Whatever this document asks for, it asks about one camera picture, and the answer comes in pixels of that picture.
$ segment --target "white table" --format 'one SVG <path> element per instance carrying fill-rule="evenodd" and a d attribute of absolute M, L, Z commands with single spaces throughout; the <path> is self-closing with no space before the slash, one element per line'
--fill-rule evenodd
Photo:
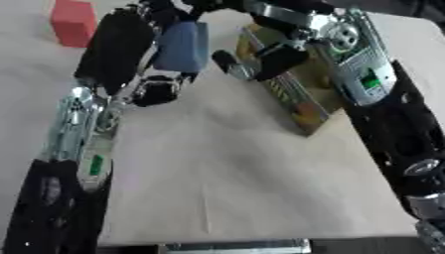
<path fill-rule="evenodd" d="M 94 5 L 103 15 L 119 3 Z M 10 0 L 0 9 L 0 238 L 82 52 L 55 43 L 51 6 Z M 372 19 L 445 126 L 439 29 L 425 20 Z M 250 21 L 229 11 L 206 20 L 214 50 L 233 49 Z M 213 63 L 177 102 L 127 112 L 101 242 L 414 234 L 344 112 L 308 139 L 292 130 L 261 85 L 225 76 Z"/>

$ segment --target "silver joint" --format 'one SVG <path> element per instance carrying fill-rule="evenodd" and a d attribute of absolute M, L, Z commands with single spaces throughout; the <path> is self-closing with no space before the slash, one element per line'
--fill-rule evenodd
<path fill-rule="evenodd" d="M 424 176 L 439 166 L 439 161 L 434 159 L 426 159 L 411 165 L 405 170 L 404 174 L 410 177 Z"/>

